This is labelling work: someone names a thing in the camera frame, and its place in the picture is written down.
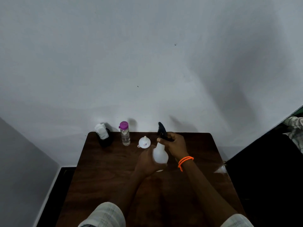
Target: hand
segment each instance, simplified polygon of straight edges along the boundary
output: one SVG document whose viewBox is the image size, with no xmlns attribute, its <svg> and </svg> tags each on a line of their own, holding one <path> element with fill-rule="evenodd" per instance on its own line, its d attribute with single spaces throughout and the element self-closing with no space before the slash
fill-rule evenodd
<svg viewBox="0 0 303 227">
<path fill-rule="evenodd" d="M 157 141 L 166 147 L 168 147 L 169 152 L 176 158 L 176 160 L 179 162 L 182 158 L 188 156 L 187 150 L 186 150 L 186 144 L 184 137 L 182 135 L 178 135 L 173 132 L 167 133 L 168 138 L 172 138 L 174 141 L 170 142 L 161 138 L 157 138 Z"/>
<path fill-rule="evenodd" d="M 156 148 L 155 145 L 151 145 L 148 149 L 144 150 L 138 159 L 137 165 L 134 171 L 140 174 L 142 177 L 147 177 L 152 175 L 158 170 L 163 170 L 167 167 L 167 164 L 159 164 L 154 161 L 152 156 L 153 149 Z"/>
</svg>

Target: orange thread bracelet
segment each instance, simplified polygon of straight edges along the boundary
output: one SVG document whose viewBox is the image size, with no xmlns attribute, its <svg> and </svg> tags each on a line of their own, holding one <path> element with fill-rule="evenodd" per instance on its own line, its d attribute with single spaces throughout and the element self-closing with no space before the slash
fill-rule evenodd
<svg viewBox="0 0 303 227">
<path fill-rule="evenodd" d="M 179 163 L 178 163 L 178 164 L 179 164 L 179 165 L 178 165 L 178 168 L 180 168 L 181 172 L 183 172 L 182 167 L 181 167 L 182 163 L 184 163 L 185 161 L 190 160 L 190 159 L 194 160 L 193 157 L 187 156 L 187 157 L 184 157 L 183 159 L 181 159 L 181 160 L 179 161 Z"/>
</svg>

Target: dark floor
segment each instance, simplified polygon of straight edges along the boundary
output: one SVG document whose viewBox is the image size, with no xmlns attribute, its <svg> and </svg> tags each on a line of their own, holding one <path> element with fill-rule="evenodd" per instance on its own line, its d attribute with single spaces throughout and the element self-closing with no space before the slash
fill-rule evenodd
<svg viewBox="0 0 303 227">
<path fill-rule="evenodd" d="M 303 155 L 278 126 L 231 160 L 226 169 L 254 226 L 297 226 L 303 211 Z M 75 168 L 62 168 L 37 227 L 55 227 Z"/>
</svg>

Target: black spray nozzle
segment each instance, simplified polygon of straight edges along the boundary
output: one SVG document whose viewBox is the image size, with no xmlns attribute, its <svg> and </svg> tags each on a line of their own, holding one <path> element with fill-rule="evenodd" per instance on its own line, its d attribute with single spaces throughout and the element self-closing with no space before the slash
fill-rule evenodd
<svg viewBox="0 0 303 227">
<path fill-rule="evenodd" d="M 170 139 L 167 137 L 167 132 L 166 132 L 163 124 L 161 122 L 158 122 L 158 124 L 159 124 L 159 129 L 158 129 L 157 135 L 159 135 L 161 139 L 165 139 L 165 140 L 171 141 L 171 142 L 174 141 L 173 139 Z"/>
</svg>

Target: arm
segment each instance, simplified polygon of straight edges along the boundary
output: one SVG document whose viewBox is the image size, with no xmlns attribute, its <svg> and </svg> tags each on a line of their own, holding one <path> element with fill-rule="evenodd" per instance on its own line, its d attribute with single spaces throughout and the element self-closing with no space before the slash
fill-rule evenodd
<svg viewBox="0 0 303 227">
<path fill-rule="evenodd" d="M 161 138 L 158 138 L 157 141 L 167 146 L 177 161 L 189 156 L 186 150 L 184 137 L 172 132 L 168 132 L 167 134 L 169 138 L 174 140 L 173 142 Z M 212 187 L 194 161 L 185 161 L 182 164 L 182 168 L 185 170 L 191 187 L 199 198 L 202 210 L 212 226 L 221 226 L 229 217 L 237 213 L 237 211 L 221 197 L 214 187 Z"/>
<path fill-rule="evenodd" d="M 303 130 L 303 118 L 300 117 L 289 117 L 284 122 L 285 125 L 292 126 L 293 128 L 298 128 Z"/>
<path fill-rule="evenodd" d="M 167 164 L 158 164 L 153 160 L 152 152 L 156 146 L 151 145 L 139 156 L 134 172 L 125 186 L 110 200 L 122 211 L 124 217 L 127 216 L 129 207 L 134 200 L 134 196 L 142 181 L 154 172 L 165 169 Z"/>
</svg>

